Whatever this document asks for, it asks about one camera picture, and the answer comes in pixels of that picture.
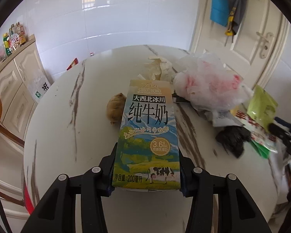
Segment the white tile wall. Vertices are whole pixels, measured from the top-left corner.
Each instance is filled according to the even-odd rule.
[[[291,123],[291,26],[281,59],[265,90],[278,102],[276,115]]]
[[[0,28],[20,21],[35,34],[43,66],[56,80],[74,58],[139,44],[189,49],[199,0],[24,0]]]

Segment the cabinet door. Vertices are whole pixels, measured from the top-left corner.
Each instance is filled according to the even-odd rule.
[[[14,61],[26,86],[28,86],[31,79],[36,77],[37,70],[40,69],[45,74],[36,43],[32,43],[25,48],[14,58]]]
[[[21,84],[22,79],[20,78],[15,63],[12,60],[0,72],[0,99],[2,102],[1,122],[3,121],[5,114]]]
[[[24,139],[27,123],[34,100],[24,84],[17,91],[3,120],[6,129],[20,139]]]

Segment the marble table top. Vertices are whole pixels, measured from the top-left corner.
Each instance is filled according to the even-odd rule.
[[[26,135],[25,181],[33,205],[58,177],[76,176],[97,166],[118,140],[119,125],[106,118],[109,99],[127,94],[130,79],[137,78],[149,56],[175,63],[188,52],[165,46],[128,46],[94,55],[64,73],[37,106]],[[209,173],[234,173],[246,187],[266,220],[275,208],[282,177],[282,157],[261,158],[249,143],[236,159],[215,141],[211,123],[200,118],[187,103],[174,104],[179,148],[196,166]],[[80,197],[76,204],[76,232],[81,232]],[[179,191],[145,193],[116,189],[102,198],[109,233],[184,232],[191,198]],[[150,220],[155,211],[159,220]],[[213,221],[217,220],[214,198]]]

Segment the crumpled paper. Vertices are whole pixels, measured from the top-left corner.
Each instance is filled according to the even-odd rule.
[[[161,80],[172,83],[175,72],[172,69],[172,63],[160,56],[150,56],[148,58],[152,63],[146,64],[146,71],[139,74],[139,79],[144,80]]]

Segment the white door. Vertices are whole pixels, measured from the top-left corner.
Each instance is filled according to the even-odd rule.
[[[270,0],[248,0],[246,13],[232,43],[232,37],[227,40],[225,35],[226,27],[210,20],[211,0],[206,1],[205,12],[199,13],[199,16],[204,15],[204,20],[201,30],[196,29],[193,51],[215,53],[227,69],[238,73],[244,79],[244,83],[252,88],[272,53],[281,24],[280,10]],[[269,32],[274,35],[265,57],[261,57],[264,40],[256,32],[264,36]]]

